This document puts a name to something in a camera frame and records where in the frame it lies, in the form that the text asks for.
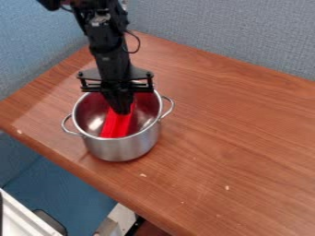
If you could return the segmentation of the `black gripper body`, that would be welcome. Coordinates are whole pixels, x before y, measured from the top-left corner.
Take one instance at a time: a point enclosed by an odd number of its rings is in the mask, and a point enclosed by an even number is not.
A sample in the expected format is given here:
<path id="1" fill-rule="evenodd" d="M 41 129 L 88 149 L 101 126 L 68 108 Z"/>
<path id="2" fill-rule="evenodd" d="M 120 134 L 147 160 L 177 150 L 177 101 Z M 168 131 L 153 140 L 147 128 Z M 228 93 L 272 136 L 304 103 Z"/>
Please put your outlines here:
<path id="1" fill-rule="evenodd" d="M 80 71 L 76 78 L 84 92 L 152 92 L 151 71 L 135 67 L 125 52 L 95 53 L 96 68 Z"/>

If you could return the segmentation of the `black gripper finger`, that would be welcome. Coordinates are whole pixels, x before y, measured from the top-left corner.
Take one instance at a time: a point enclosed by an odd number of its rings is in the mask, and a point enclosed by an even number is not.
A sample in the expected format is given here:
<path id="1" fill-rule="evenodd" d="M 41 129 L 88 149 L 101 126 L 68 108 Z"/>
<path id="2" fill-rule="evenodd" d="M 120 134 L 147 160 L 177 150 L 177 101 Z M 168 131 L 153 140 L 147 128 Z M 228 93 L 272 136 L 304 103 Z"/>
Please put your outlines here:
<path id="1" fill-rule="evenodd" d="M 111 108 L 113 109 L 113 111 L 117 114 L 123 114 L 123 105 L 120 102 L 119 94 L 115 91 L 108 90 L 108 91 L 103 92 L 103 96 L 104 96 Z"/>
<path id="2" fill-rule="evenodd" d="M 131 91 L 125 91 L 123 93 L 123 113 L 131 113 L 131 106 L 133 104 L 133 93 Z"/>

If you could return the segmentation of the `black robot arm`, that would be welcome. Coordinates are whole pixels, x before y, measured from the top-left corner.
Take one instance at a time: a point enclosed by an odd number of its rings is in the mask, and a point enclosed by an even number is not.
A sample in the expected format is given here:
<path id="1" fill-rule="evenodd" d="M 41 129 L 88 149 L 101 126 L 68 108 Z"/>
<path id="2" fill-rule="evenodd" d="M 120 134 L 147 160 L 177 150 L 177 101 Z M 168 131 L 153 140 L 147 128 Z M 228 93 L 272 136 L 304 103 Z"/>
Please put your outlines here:
<path id="1" fill-rule="evenodd" d="M 37 0 L 48 11 L 64 9 L 75 16 L 88 38 L 96 68 L 80 71 L 83 92 L 97 92 L 117 114 L 129 114 L 135 93 L 153 92 L 149 70 L 132 64 L 125 34 L 128 12 L 119 0 Z"/>

